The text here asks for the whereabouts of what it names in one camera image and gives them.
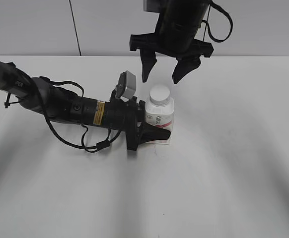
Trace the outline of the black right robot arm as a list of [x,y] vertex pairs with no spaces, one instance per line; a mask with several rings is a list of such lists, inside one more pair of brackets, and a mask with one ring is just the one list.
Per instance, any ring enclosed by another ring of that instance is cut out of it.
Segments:
[[159,10],[154,32],[130,36],[130,51],[140,51],[143,82],[157,62],[157,53],[177,59],[174,84],[200,66],[201,56],[212,55],[212,44],[195,38],[210,4],[209,0],[167,0]]

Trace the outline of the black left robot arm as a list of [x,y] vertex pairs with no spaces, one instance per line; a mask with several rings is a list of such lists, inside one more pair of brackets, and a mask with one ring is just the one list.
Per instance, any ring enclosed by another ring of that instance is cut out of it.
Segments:
[[[12,105],[10,97],[14,95],[18,99],[17,104],[42,114],[52,134],[70,147],[96,153],[110,147],[121,132],[125,132],[127,149],[132,151],[143,143],[169,139],[169,130],[145,121],[145,101],[137,100],[136,77],[129,71],[120,74],[108,102],[79,96],[62,87],[66,84],[83,89],[72,81],[57,82],[43,76],[30,77],[14,63],[0,61],[0,90],[7,92],[4,106],[8,108]],[[114,137],[108,135],[94,146],[86,146],[84,138],[77,145],[63,139],[54,129],[53,122],[79,124],[85,129],[88,126],[101,127],[108,133],[112,130],[117,133]]]

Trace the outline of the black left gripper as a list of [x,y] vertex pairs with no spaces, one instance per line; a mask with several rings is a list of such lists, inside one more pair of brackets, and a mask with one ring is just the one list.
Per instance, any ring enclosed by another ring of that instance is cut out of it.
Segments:
[[157,126],[144,123],[145,101],[137,100],[133,96],[127,101],[111,97],[105,103],[102,118],[102,127],[109,130],[116,130],[116,135],[109,139],[113,143],[120,133],[125,132],[127,149],[136,151],[140,144],[157,143],[167,144],[171,131]]

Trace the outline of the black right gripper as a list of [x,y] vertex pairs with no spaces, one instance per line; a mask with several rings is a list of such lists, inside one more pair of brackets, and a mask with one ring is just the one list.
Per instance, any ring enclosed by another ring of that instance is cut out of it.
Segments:
[[173,58],[182,58],[178,60],[172,74],[174,84],[200,66],[200,57],[193,56],[209,58],[212,55],[214,48],[211,43],[195,39],[204,15],[204,10],[164,9],[159,14],[153,33],[130,36],[130,51],[141,49],[143,83],[147,82],[149,74],[157,62],[155,52]]

